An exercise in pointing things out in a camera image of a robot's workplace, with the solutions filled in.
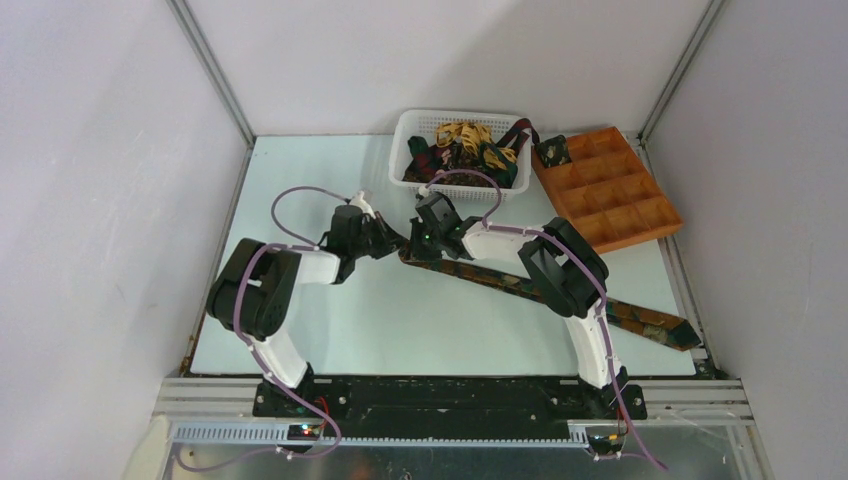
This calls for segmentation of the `orange compartment tray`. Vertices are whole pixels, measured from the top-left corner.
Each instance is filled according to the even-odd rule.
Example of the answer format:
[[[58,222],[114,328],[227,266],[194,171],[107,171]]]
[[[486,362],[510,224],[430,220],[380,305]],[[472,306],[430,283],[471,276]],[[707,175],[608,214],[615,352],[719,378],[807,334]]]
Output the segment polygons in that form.
[[[532,166],[557,214],[599,253],[677,233],[684,221],[616,127],[567,137],[570,164]]]

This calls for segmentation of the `white plastic mesh basket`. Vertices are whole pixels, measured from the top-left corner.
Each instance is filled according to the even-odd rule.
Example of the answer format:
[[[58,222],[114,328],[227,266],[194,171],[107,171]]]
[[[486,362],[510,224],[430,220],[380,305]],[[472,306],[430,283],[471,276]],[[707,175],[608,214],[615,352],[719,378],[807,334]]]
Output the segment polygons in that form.
[[[428,144],[435,143],[435,130],[443,123],[450,122],[479,122],[491,129],[493,141],[496,143],[506,131],[521,117],[505,114],[460,112],[449,110],[408,110],[401,114],[396,126],[392,149],[389,157],[388,177],[390,181],[402,188],[416,194],[422,185],[428,183],[405,182],[402,180],[403,172],[412,159],[409,153],[407,141],[412,136],[423,137]],[[439,191],[453,200],[475,200],[493,202],[497,199],[506,201],[509,198],[521,194],[529,186],[529,177],[532,170],[531,157],[533,146],[527,143],[517,156],[517,177],[511,188],[500,188],[496,182],[480,174],[471,171],[471,174],[480,175],[488,180],[490,187],[472,187],[458,185],[442,185],[434,183],[430,186],[433,191]]]

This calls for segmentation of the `rolled dark patterned tie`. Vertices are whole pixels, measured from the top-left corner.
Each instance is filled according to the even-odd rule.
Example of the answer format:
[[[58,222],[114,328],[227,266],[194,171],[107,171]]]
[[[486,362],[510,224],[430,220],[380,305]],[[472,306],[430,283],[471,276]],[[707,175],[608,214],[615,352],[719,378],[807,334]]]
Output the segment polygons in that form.
[[[540,141],[535,146],[535,152],[544,168],[558,167],[572,162],[567,137],[564,135]]]

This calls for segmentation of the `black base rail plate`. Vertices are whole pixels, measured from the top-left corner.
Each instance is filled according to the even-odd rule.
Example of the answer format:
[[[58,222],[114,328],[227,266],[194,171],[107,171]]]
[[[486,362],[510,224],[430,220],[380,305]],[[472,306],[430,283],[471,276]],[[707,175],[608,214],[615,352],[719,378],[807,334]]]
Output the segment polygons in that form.
[[[625,408],[647,417],[640,386],[621,400],[576,377],[447,377],[308,374],[296,399],[264,380],[253,415],[308,418],[328,414],[346,439],[565,440],[570,422],[616,420]]]

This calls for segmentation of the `red navy striped tie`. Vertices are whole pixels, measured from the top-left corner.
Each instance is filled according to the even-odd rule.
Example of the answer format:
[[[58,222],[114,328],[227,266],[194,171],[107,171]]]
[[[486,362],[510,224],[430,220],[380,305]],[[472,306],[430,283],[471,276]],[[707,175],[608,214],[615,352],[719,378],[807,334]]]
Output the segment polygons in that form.
[[[520,118],[496,142],[496,146],[501,150],[509,149],[518,156],[527,143],[535,146],[539,142],[540,136],[532,122],[528,118]]]

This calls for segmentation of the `green navy plaid tie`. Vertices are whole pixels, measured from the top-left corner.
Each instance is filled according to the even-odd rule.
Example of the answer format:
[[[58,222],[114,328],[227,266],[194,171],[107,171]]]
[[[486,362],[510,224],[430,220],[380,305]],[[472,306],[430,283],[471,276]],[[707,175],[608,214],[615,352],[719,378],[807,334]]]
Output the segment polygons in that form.
[[[428,183],[442,172],[473,170],[505,189],[511,188],[517,177],[517,166],[513,162],[487,162],[479,153],[469,153],[459,141],[440,147],[435,143],[428,144],[421,136],[412,136],[407,146],[412,159],[403,172],[402,180],[405,182]]]

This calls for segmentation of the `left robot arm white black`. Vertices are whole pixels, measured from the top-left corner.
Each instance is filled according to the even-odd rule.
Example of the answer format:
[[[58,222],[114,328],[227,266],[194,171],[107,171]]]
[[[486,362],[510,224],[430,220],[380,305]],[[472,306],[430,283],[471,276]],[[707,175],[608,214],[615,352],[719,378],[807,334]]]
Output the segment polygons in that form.
[[[284,326],[295,287],[341,284],[359,259],[384,258],[406,243],[380,213],[353,205],[335,209],[315,246],[243,238],[210,288],[206,313],[246,344],[269,381],[282,385],[278,404],[304,416],[315,406],[316,390],[303,381],[310,365]]]

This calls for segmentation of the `dark floral patterned tie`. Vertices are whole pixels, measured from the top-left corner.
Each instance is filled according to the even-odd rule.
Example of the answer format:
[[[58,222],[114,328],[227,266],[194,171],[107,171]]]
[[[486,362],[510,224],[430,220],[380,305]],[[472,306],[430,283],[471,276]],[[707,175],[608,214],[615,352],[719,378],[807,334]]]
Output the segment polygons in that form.
[[[420,259],[413,255],[409,245],[403,247],[398,256],[400,261],[408,266],[442,273],[536,303],[544,303],[541,293],[527,278],[450,259]],[[606,311],[610,324],[666,347],[688,351],[702,344],[692,324],[682,317],[612,298],[608,299]]]

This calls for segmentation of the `brown dark patterned tie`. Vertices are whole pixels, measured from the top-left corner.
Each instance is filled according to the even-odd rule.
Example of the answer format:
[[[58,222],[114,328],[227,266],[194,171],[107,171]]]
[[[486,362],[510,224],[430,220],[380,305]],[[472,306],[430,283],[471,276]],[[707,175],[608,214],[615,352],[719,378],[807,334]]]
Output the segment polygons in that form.
[[[515,175],[509,170],[490,168],[482,164],[479,159],[467,156],[463,151],[456,153],[448,149],[436,148],[416,154],[404,170],[402,180],[428,183],[439,174],[448,172],[448,175],[437,180],[436,183],[472,187],[491,186],[488,180],[480,175],[471,174],[471,171],[485,175],[496,182],[500,188],[511,187],[515,179]]]

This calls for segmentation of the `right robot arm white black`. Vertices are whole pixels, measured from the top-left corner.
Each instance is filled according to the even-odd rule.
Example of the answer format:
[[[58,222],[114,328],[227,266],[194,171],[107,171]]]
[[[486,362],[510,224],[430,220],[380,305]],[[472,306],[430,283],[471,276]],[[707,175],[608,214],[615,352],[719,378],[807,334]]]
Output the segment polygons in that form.
[[[606,418],[622,403],[627,376],[607,320],[609,270],[571,223],[515,227],[463,219],[441,193],[418,200],[403,262],[525,295],[560,316],[574,344],[585,411]]]

